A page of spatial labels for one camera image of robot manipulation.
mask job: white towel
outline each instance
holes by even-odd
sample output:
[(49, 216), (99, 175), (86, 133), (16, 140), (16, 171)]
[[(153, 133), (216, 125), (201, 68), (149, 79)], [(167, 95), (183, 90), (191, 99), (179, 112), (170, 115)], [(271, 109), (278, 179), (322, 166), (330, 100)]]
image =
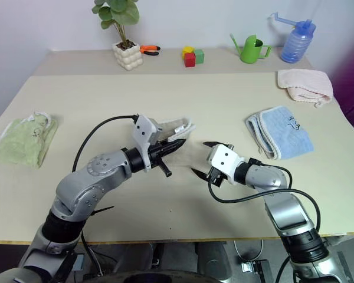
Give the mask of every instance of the white towel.
[(321, 107), (333, 99), (332, 83), (327, 74), (321, 71), (279, 70), (278, 86), (287, 88), (293, 100), (311, 102), (315, 107)]

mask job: green towel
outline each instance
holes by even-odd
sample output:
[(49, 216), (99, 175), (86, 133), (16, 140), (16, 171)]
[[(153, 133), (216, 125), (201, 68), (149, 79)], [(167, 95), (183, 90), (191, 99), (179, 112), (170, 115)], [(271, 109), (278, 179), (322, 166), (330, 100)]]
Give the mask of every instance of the green towel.
[(14, 120), (1, 134), (0, 162), (39, 168), (57, 128), (58, 123), (45, 113)]

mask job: green block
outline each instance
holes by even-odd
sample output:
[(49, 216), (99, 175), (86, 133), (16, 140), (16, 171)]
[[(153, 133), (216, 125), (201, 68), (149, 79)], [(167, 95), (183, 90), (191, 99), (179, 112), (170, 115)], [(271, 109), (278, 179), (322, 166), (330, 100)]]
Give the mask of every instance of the green block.
[(203, 50), (196, 49), (196, 50), (194, 50), (194, 54), (195, 54), (195, 63), (202, 64), (205, 59), (205, 54), (204, 54)]

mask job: orange pliers handle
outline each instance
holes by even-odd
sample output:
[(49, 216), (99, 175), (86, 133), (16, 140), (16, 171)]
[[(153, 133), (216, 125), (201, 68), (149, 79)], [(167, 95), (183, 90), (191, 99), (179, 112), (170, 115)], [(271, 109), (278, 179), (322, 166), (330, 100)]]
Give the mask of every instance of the orange pliers handle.
[(161, 48), (156, 45), (141, 45), (140, 46), (141, 53), (144, 53), (146, 55), (151, 55), (151, 56), (159, 55), (157, 50), (160, 50), (160, 49)]

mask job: white wall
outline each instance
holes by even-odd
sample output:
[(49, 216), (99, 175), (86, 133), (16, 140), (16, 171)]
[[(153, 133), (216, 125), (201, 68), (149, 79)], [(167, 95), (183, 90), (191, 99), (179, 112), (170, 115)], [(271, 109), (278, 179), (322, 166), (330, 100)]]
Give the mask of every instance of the white wall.
[[(139, 0), (140, 22), (127, 28), (139, 43), (162, 48), (232, 46), (257, 34), (282, 45), (291, 26), (270, 21), (301, 21), (313, 14), (315, 38), (307, 56), (332, 74), (354, 44), (354, 0)], [(0, 115), (49, 50), (109, 49), (115, 30), (102, 31), (90, 11), (93, 0), (0, 0)]]

